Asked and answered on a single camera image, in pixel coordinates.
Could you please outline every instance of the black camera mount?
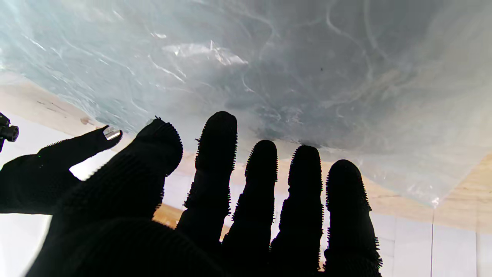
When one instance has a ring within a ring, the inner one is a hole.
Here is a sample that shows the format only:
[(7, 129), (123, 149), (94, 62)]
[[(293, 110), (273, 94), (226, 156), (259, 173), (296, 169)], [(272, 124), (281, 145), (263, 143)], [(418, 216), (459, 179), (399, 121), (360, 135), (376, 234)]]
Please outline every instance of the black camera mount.
[(19, 127), (10, 125), (10, 119), (0, 112), (0, 152), (5, 140), (14, 142), (18, 136)]

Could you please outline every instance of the plastic sheet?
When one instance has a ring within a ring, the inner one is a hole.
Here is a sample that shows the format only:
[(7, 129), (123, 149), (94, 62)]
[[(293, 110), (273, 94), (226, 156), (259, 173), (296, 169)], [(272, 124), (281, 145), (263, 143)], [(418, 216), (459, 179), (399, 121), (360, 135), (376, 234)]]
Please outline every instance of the plastic sheet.
[(237, 116), (436, 206), (492, 150), (487, 0), (0, 0), (0, 69), (103, 123), (159, 115), (196, 148)]

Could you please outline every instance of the metal thumb tip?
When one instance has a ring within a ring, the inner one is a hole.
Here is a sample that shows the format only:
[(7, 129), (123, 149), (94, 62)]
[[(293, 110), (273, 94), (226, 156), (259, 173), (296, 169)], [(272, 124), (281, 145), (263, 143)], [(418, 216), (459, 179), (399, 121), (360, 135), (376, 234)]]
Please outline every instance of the metal thumb tip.
[(109, 126), (104, 130), (103, 134), (107, 140), (112, 140), (120, 135), (120, 131), (112, 126)]

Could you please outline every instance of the black glove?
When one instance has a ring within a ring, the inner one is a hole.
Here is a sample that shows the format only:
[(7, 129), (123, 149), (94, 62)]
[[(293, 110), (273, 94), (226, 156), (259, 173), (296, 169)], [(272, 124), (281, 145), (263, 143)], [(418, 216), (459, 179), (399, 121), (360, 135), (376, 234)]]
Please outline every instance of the black glove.
[[(322, 275), (321, 168), (315, 148), (292, 160), (289, 198), (270, 249), (277, 152), (259, 142), (246, 167), (230, 232), (219, 242), (229, 213), (237, 123), (218, 112), (206, 123), (187, 208), (176, 227), (152, 221), (164, 180), (181, 160), (176, 130), (160, 119), (56, 207), (44, 246), (28, 276), (251, 276)], [(357, 168), (335, 163), (328, 181), (332, 235), (325, 274), (378, 276), (379, 256), (369, 205)]]
[(69, 169), (120, 142), (123, 133), (107, 140), (103, 133), (106, 128), (6, 163), (0, 171), (0, 213), (52, 214), (57, 200), (80, 182)]
[[(270, 244), (277, 149), (268, 140), (256, 144), (246, 165), (246, 186), (233, 215), (234, 224), (220, 244), (224, 218), (230, 210), (229, 178), (236, 144), (234, 116), (219, 112), (207, 121), (199, 140), (195, 179), (184, 204), (187, 210), (176, 230), (235, 276), (321, 274), (322, 181), (320, 157), (314, 147), (302, 145), (294, 153), (280, 232)], [(361, 175), (355, 165), (342, 160), (333, 165), (330, 177), (331, 236), (325, 252), (326, 273), (379, 276), (382, 261)]]

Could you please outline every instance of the finger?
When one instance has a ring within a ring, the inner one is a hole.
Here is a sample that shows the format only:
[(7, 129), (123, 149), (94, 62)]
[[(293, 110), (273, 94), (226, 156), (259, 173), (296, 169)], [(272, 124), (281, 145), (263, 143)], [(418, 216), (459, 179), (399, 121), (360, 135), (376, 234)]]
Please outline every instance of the finger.
[(234, 168), (237, 120), (220, 111), (205, 124), (195, 160), (195, 179), (176, 226), (199, 247), (217, 252), (224, 218), (229, 214), (229, 179)]
[(289, 197), (283, 202), (280, 232), (272, 241), (271, 263), (285, 270), (315, 272), (323, 221), (321, 162), (316, 148), (297, 148), (288, 182)]
[(360, 276), (377, 273), (382, 260), (377, 252), (377, 238), (369, 217), (371, 209), (357, 167), (347, 160), (334, 163), (328, 174), (326, 194), (330, 227), (325, 269), (337, 272), (351, 268), (347, 270), (359, 271)]
[(66, 233), (116, 217), (152, 219), (162, 202), (164, 179), (176, 169), (182, 155), (183, 146), (174, 127), (155, 119), (63, 198), (50, 233)]
[(264, 267), (268, 262), (277, 181), (277, 148), (269, 140), (258, 142), (246, 165), (246, 186), (239, 196), (229, 233), (222, 242), (229, 263), (242, 268)]
[(123, 137), (123, 132), (119, 130), (119, 135), (114, 136), (114, 132), (110, 129), (113, 128), (106, 125), (81, 136), (53, 143), (41, 149), (37, 153), (38, 158), (49, 161), (51, 165), (69, 169), (118, 144)]

